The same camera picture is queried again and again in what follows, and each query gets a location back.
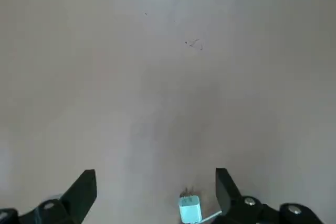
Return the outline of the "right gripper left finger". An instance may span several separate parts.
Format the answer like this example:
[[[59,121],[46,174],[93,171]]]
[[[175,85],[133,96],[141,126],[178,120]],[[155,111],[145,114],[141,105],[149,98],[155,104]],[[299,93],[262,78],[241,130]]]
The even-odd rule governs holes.
[[[86,169],[60,198],[46,200],[24,215],[14,208],[1,209],[1,223],[82,223],[96,198],[96,172]]]

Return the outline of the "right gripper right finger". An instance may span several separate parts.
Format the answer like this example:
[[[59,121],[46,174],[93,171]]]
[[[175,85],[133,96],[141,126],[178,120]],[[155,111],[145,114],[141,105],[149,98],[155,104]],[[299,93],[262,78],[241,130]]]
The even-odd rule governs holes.
[[[285,203],[276,210],[253,196],[242,195],[225,168],[217,168],[215,178],[216,197],[222,213],[212,223],[322,223],[320,218],[304,205]]]

